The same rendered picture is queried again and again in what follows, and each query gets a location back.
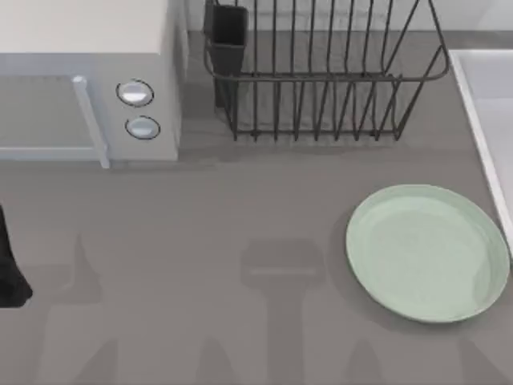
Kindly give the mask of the black cutlery holder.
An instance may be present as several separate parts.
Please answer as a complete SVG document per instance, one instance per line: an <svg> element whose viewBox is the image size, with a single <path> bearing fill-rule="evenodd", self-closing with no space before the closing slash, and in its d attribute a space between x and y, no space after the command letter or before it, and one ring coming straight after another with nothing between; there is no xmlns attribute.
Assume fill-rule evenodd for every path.
<svg viewBox="0 0 513 385"><path fill-rule="evenodd" d="M230 111L244 61L248 37L248 9L205 0L204 36L212 64L215 104Z"/></svg>

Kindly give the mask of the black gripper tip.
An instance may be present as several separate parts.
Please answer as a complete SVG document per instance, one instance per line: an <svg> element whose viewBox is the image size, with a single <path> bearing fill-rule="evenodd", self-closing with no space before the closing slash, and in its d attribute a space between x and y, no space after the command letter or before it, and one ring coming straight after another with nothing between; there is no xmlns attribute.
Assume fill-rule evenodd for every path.
<svg viewBox="0 0 513 385"><path fill-rule="evenodd" d="M0 308L21 308L33 296L33 290L14 259L0 205Z"/></svg>

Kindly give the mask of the pale microwave oven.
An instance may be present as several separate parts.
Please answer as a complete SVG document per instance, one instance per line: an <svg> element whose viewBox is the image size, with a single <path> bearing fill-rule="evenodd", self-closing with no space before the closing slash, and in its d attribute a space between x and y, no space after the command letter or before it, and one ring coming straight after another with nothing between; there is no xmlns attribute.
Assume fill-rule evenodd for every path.
<svg viewBox="0 0 513 385"><path fill-rule="evenodd" d="M71 79L87 79L110 162L175 161L188 69L184 0L0 0L0 160L96 160ZM119 83L155 92L144 107L122 103ZM127 120L150 116L154 140Z"/></svg>

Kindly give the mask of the pale green plate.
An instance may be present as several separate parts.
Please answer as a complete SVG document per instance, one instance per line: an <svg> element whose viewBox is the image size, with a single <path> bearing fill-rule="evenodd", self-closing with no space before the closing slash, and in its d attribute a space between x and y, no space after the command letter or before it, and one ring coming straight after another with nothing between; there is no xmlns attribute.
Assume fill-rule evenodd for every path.
<svg viewBox="0 0 513 385"><path fill-rule="evenodd" d="M387 310L426 323L473 318L507 287L511 257L496 223L446 188L399 184L372 193L345 231L352 273Z"/></svg>

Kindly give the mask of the large microwave knob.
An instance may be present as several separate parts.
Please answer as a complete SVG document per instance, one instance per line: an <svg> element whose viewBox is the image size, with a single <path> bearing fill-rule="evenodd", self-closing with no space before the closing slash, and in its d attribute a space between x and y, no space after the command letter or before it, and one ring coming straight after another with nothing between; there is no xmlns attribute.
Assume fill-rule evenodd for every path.
<svg viewBox="0 0 513 385"><path fill-rule="evenodd" d="M130 107L147 106L155 97L152 87L140 79L131 79L125 83L119 83L115 92L118 99Z"/></svg>

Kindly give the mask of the small microwave knob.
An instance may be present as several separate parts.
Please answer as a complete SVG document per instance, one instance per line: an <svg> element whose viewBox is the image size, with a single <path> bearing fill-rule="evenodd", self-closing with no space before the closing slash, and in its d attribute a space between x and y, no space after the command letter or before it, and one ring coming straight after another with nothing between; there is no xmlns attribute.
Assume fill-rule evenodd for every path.
<svg viewBox="0 0 513 385"><path fill-rule="evenodd" d="M160 124L150 116L140 115L124 124L125 131L137 140L154 140L161 132Z"/></svg>

